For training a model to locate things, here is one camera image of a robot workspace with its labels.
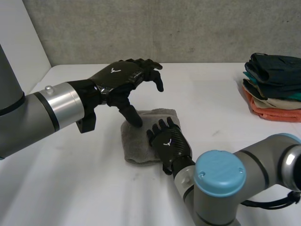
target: gray wall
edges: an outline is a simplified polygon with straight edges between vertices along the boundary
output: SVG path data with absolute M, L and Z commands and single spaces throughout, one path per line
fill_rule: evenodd
M 23 0 L 52 64 L 301 57 L 300 0 Z

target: logo on robotic hand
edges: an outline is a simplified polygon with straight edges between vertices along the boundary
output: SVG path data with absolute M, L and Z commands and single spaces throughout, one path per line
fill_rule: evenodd
M 169 142 L 167 144 L 163 144 L 163 145 L 170 146 L 170 144 L 171 144 L 171 139 L 169 139 Z
M 111 73 L 113 73 L 113 72 L 121 72 L 121 70 L 115 71 L 114 68 L 112 68 L 112 69 L 111 69 Z

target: light blue cap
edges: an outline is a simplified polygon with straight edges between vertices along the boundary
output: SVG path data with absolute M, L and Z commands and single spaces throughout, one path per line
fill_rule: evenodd
M 246 169 L 234 154 L 211 150 L 197 159 L 194 181 L 207 195 L 228 197 L 237 193 L 245 184 Z

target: stack of folded clothes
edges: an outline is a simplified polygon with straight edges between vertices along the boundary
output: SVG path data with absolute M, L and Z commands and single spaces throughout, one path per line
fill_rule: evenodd
M 254 114 L 301 122 L 301 59 L 254 53 L 245 68 L 243 90 Z

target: carbon fiber hand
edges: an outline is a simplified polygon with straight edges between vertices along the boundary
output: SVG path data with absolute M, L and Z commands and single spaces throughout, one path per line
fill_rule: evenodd
M 160 73 L 162 66 L 152 60 L 117 61 L 93 75 L 92 80 L 102 95 L 103 103 L 116 106 L 126 120 L 136 127 L 142 126 L 142 120 L 135 108 L 130 104 L 130 92 L 143 81 L 153 81 L 157 89 L 163 92 Z
M 174 160 L 183 156 L 191 157 L 191 149 L 180 128 L 170 117 L 167 118 L 169 126 L 162 119 L 158 123 L 161 129 L 154 124 L 152 131 L 147 131 L 147 136 L 163 162 L 163 171 L 170 175 Z

